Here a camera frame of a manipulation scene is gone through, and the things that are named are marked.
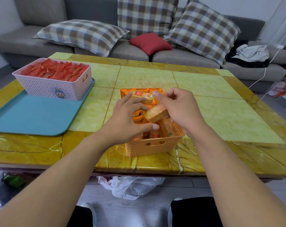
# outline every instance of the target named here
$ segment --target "table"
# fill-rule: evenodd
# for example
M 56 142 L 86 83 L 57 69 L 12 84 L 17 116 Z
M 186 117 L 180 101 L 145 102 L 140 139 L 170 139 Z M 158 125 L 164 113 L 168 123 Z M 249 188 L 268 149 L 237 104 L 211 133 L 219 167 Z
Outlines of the table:
M 96 79 L 69 130 L 57 137 L 0 133 L 0 169 L 44 170 L 98 130 L 112 115 L 120 88 L 180 87 L 194 93 L 206 122 L 261 178 L 286 178 L 286 122 L 227 70 L 121 60 L 68 53 L 50 58 L 88 63 Z M 23 87 L 0 90 L 0 107 Z M 124 145 L 108 149 L 96 174 L 205 175 L 193 142 L 185 136 L 168 153 L 129 158 Z

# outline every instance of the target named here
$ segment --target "teal plastic tray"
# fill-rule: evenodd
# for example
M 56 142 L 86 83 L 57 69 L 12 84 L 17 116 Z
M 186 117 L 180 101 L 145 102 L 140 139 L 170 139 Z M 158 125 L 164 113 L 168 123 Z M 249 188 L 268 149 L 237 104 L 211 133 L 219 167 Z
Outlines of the teal plastic tray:
M 80 101 L 29 95 L 25 90 L 0 108 L 0 132 L 56 136 L 64 133 L 91 91 Z

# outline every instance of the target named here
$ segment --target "red pillow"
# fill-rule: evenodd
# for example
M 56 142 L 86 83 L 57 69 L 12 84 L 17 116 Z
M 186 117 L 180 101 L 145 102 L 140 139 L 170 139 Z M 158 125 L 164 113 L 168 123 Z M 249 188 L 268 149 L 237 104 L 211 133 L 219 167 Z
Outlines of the red pillow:
M 155 33 L 148 33 L 130 39 L 129 43 L 142 49 L 148 56 L 163 50 L 172 50 L 170 44 Z

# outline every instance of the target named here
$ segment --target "green object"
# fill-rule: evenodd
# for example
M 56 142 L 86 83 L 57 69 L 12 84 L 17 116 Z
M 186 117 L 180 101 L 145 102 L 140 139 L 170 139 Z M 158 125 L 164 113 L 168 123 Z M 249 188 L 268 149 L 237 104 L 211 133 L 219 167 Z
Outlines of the green object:
M 15 189 L 20 189 L 25 185 L 25 180 L 20 176 L 6 175 L 4 178 L 2 178 L 2 182 L 14 187 Z

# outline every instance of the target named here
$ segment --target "white cable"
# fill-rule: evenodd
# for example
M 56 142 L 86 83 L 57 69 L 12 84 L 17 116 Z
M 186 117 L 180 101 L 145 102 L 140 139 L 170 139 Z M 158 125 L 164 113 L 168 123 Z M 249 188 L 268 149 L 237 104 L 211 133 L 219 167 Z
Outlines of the white cable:
M 265 95 L 267 95 L 269 92 L 271 92 L 271 91 L 276 87 L 276 85 L 277 85 L 279 82 L 277 82 Z
M 274 57 L 271 59 L 271 61 L 270 61 L 269 63 L 271 63 L 271 62 L 274 60 L 274 58 L 276 57 L 277 53 L 274 55 Z M 262 79 L 265 77 L 265 74 L 266 74 L 266 68 L 265 68 L 265 70 L 264 70 L 264 75 L 263 75 L 263 77 L 262 77 L 261 79 L 257 80 L 256 82 L 254 82 L 253 84 L 251 84 L 249 88 L 251 88 L 255 83 L 257 83 L 257 82 L 259 82 L 260 80 L 262 80 Z

